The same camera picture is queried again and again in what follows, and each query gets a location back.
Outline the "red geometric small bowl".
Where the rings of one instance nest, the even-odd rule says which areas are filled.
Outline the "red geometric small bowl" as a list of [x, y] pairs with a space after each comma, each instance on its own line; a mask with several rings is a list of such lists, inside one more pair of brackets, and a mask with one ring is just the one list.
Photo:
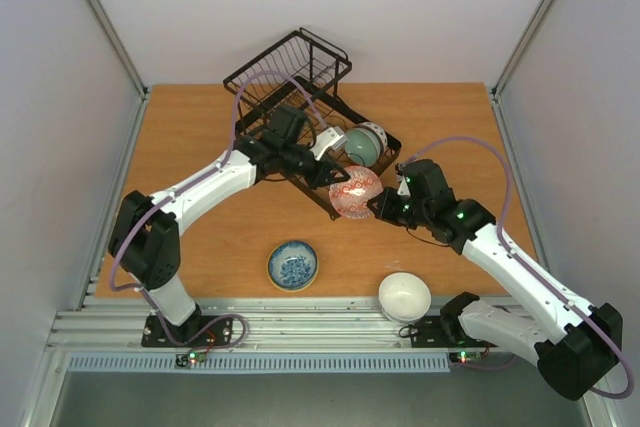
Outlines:
[[368, 201], [378, 196], [382, 190], [379, 176], [364, 166], [352, 165], [345, 168], [350, 178], [329, 187], [329, 200], [334, 210], [351, 220], [366, 219], [373, 215]]

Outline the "celadon green bowl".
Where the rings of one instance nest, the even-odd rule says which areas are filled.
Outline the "celadon green bowl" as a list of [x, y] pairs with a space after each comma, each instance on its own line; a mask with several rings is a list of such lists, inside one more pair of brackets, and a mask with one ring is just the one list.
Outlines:
[[370, 129], [354, 127], [346, 133], [344, 150], [356, 164], [364, 167], [374, 166], [382, 153], [380, 139]]

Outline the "black wire dish rack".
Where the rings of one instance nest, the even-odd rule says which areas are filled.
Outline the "black wire dish rack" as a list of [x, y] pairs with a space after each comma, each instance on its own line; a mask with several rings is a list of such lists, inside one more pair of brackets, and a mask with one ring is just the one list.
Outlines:
[[263, 144], [250, 150], [257, 182], [286, 181], [331, 219], [373, 216], [381, 176], [402, 147], [341, 98], [351, 69], [343, 49], [299, 28], [223, 81], [238, 98], [237, 143]]

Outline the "plain white bowl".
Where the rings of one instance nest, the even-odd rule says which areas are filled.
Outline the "plain white bowl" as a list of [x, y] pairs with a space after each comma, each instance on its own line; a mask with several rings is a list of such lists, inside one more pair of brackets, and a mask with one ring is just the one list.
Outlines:
[[395, 272], [380, 283], [378, 301], [382, 313], [389, 320], [411, 324], [428, 313], [432, 295], [427, 284], [416, 275]]

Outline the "blue floral bowl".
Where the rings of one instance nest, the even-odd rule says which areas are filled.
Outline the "blue floral bowl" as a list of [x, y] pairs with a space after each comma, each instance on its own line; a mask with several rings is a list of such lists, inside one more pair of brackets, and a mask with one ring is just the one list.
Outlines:
[[274, 249], [267, 261], [269, 280], [279, 289], [297, 292], [316, 278], [319, 261], [315, 250], [301, 240], [287, 241]]

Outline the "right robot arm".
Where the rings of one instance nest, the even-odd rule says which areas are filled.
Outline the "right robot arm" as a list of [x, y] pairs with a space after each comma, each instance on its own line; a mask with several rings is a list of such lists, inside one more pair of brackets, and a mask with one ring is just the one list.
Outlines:
[[440, 310], [444, 337], [469, 339], [509, 351], [534, 365], [560, 396], [576, 401], [621, 361], [623, 318], [568, 289], [528, 256], [478, 201], [456, 198], [435, 162], [397, 168], [398, 187], [368, 200], [375, 218], [415, 230], [423, 227], [443, 246], [496, 280], [527, 315], [520, 317], [463, 292]]

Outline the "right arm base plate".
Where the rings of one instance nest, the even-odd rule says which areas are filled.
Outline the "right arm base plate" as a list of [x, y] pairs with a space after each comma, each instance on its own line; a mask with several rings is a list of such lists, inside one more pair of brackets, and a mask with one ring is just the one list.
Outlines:
[[442, 327], [439, 316], [425, 316], [416, 323], [409, 324], [403, 335], [409, 339], [412, 348], [486, 348], [493, 347], [486, 341], [472, 339], [466, 334], [451, 337]]

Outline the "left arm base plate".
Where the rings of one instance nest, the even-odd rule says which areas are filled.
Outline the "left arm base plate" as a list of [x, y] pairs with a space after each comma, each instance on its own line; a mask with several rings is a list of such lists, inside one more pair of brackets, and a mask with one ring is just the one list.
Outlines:
[[166, 328], [157, 315], [145, 321], [141, 346], [146, 348], [206, 348], [227, 346], [231, 343], [234, 320], [224, 316], [201, 315], [187, 320], [181, 326], [165, 321]]

